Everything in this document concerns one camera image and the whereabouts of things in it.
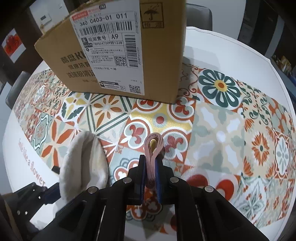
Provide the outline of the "pink hair band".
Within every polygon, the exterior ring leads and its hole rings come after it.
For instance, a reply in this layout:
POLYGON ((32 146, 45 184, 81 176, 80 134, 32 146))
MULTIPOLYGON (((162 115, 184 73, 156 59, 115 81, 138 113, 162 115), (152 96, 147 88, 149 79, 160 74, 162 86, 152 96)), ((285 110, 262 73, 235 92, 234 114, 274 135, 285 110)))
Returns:
POLYGON ((159 133, 149 134, 144 141, 144 155, 146 158, 147 180, 145 186, 155 187, 155 160, 158 154, 163 155, 164 139, 159 133))

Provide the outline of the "grey dining chair far left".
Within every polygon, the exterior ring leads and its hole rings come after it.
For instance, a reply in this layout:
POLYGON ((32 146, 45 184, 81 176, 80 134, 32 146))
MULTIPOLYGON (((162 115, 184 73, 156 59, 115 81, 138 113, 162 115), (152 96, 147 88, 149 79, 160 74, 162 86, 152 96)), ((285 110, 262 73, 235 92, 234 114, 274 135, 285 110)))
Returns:
POLYGON ((6 97, 6 104, 11 110, 13 109, 13 106, 18 96, 20 95, 20 92, 22 91, 23 87, 29 80, 30 76, 31 76, 30 73, 22 71, 22 73, 18 76, 15 83, 11 87, 6 97))

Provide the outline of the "brown cardboard box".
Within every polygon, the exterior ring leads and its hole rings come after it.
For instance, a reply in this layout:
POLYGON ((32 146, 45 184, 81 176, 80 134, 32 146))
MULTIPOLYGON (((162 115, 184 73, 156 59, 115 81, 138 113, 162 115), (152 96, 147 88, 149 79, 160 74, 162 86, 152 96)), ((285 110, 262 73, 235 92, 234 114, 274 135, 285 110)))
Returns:
POLYGON ((174 103, 185 32, 185 1, 89 1, 35 49, 72 91, 174 103))

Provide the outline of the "white shipping label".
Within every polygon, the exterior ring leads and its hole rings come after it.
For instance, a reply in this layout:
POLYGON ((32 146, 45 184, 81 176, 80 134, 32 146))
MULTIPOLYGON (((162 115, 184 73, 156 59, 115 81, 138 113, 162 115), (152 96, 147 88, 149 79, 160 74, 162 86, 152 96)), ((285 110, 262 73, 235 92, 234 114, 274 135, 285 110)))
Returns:
POLYGON ((96 3, 69 19, 99 85, 144 95, 139 1, 96 3))

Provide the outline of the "white fluffy cloth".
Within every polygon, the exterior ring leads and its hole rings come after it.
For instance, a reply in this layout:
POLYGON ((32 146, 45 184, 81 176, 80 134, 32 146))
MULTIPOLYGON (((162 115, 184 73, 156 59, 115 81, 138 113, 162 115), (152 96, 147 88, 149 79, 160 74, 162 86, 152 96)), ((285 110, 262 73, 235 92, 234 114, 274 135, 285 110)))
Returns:
POLYGON ((62 200, 69 202, 91 186, 105 188, 108 177, 108 162, 99 138, 89 131, 78 133, 70 142, 60 168, 62 200))

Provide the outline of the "grey dining chair middle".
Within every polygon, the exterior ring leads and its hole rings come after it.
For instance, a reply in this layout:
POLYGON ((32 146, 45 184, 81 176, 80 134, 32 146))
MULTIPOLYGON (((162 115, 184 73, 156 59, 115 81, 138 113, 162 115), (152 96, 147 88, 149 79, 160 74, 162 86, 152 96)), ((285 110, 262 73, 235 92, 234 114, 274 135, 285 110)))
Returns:
POLYGON ((186 4, 187 27, 202 30, 213 30, 212 12, 208 7, 197 4, 186 4))

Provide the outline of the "grey dining chair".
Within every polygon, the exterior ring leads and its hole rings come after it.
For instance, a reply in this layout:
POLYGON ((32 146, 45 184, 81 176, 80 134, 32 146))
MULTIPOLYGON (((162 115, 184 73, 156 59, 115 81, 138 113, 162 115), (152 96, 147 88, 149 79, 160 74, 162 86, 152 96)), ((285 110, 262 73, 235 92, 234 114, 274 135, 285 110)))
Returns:
POLYGON ((186 4, 187 27, 202 30, 213 30, 212 12, 208 7, 197 4, 186 4))
POLYGON ((13 109, 13 106, 18 96, 20 95, 20 92, 22 91, 23 87, 29 80, 30 76, 31 76, 30 73, 22 71, 22 73, 18 76, 15 83, 11 87, 6 97, 6 104, 11 110, 13 109))

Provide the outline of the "red paper door decoration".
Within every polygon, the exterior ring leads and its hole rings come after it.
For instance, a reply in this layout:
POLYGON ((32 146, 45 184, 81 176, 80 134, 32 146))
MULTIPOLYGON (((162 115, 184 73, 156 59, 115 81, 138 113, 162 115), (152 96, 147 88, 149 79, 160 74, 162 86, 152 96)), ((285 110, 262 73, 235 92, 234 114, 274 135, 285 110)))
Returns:
POLYGON ((12 29, 7 34, 1 45, 13 63, 15 63, 26 50, 26 47, 15 29, 12 29))

